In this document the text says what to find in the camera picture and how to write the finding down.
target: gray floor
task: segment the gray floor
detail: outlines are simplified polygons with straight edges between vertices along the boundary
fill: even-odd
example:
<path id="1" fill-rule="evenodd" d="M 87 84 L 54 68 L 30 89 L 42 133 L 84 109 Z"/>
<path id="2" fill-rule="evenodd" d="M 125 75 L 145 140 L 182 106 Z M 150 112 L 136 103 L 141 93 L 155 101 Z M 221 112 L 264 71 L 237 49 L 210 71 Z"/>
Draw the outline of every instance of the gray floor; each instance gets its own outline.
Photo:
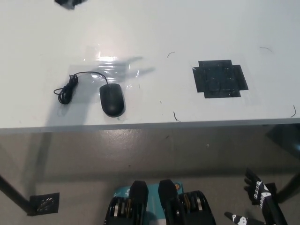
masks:
<path id="1" fill-rule="evenodd" d="M 113 130 L 0 136 L 0 172 L 23 195 L 60 192 L 58 214 L 27 217 L 0 193 L 1 225 L 101 225 L 114 189 L 171 178 L 206 195 L 218 225 L 235 212 L 262 220 L 243 190 L 251 167 L 281 189 L 300 161 L 268 139 L 270 126 Z M 281 204 L 299 224 L 300 195 Z"/>

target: table top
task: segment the table top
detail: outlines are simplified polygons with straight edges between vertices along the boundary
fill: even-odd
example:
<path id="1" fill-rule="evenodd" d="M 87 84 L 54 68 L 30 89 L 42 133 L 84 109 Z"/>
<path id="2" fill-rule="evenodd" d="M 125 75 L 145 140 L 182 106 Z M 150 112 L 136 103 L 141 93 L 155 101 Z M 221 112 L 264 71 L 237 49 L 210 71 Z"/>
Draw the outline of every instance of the table top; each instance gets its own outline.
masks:
<path id="1" fill-rule="evenodd" d="M 299 8 L 297 0 L 88 0 L 66 10 L 3 0 L 0 132 L 299 123 Z M 249 90 L 204 98 L 193 76 L 202 60 L 241 65 Z M 58 102 L 53 90 L 84 70 L 121 85 L 122 116 L 104 114 L 105 82 L 95 74 L 79 76 L 69 105 Z"/>

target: cable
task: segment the cable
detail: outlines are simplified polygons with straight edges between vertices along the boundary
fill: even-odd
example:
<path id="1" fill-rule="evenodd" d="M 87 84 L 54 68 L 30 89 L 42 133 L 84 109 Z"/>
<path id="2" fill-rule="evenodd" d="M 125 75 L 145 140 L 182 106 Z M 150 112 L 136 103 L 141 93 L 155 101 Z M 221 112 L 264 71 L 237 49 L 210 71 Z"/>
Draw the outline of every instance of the cable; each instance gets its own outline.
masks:
<path id="1" fill-rule="evenodd" d="M 54 94 L 58 95 L 58 101 L 60 103 L 67 105 L 71 102 L 74 88 L 78 84 L 78 76 L 77 75 L 85 74 L 85 73 L 98 74 L 98 75 L 104 77 L 106 84 L 108 84 L 107 78 L 103 74 L 101 74 L 99 72 L 95 72 L 95 71 L 85 71 L 85 72 L 76 73 L 74 75 L 70 75 L 69 82 L 63 88 L 58 88 L 53 91 Z"/>

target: computer mouse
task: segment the computer mouse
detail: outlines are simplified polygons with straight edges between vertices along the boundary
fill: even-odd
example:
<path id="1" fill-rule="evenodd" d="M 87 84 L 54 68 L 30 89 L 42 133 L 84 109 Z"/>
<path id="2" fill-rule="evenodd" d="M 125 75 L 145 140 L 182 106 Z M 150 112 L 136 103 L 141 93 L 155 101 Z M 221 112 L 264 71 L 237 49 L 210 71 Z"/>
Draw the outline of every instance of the computer mouse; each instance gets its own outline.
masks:
<path id="1" fill-rule="evenodd" d="M 117 83 L 109 83 L 100 88 L 100 99 L 103 111 L 110 117 L 118 117 L 124 113 L 124 97 L 122 88 Z"/>

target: black object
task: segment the black object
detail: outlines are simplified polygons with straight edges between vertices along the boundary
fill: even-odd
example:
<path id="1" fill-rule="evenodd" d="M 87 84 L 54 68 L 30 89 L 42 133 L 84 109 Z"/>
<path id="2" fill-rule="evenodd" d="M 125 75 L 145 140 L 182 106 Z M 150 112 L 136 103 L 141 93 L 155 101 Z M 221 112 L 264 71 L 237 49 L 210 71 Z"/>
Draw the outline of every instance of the black object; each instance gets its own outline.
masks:
<path id="1" fill-rule="evenodd" d="M 55 89 L 54 94 L 58 95 L 58 101 L 64 105 L 71 102 L 74 88 L 78 84 L 78 76 L 76 74 L 70 75 L 69 83 L 67 83 L 63 88 Z"/>
<path id="2" fill-rule="evenodd" d="M 145 181 L 136 180 L 128 198 L 114 197 L 108 207 L 104 225 L 142 225 L 148 201 Z"/>
<path id="3" fill-rule="evenodd" d="M 103 111 L 110 117 L 120 116 L 124 112 L 124 98 L 121 86 L 109 83 L 100 88 L 100 98 Z"/>
<path id="4" fill-rule="evenodd" d="M 235 224 L 245 225 L 287 225 L 285 217 L 278 206 L 276 198 L 267 188 L 259 177 L 257 177 L 250 169 L 246 171 L 245 182 L 247 186 L 245 190 L 249 195 L 252 204 L 259 204 L 262 208 L 262 214 L 266 221 L 263 223 L 258 220 L 238 216 L 230 212 L 226 212 L 225 216 L 231 219 Z"/>
<path id="5" fill-rule="evenodd" d="M 83 3 L 85 0 L 55 0 L 66 9 L 74 9 L 76 5 Z"/>
<path id="6" fill-rule="evenodd" d="M 60 194 L 34 195 L 26 200 L 3 177 L 0 176 L 0 190 L 24 210 L 28 216 L 58 213 Z"/>
<path id="7" fill-rule="evenodd" d="M 178 195 L 171 180 L 162 180 L 158 186 L 158 194 L 167 225 L 216 225 L 210 206 L 201 191 Z"/>
<path id="8" fill-rule="evenodd" d="M 193 73 L 197 92 L 205 98 L 240 97 L 240 90 L 248 90 L 240 65 L 231 60 L 199 61 Z"/>

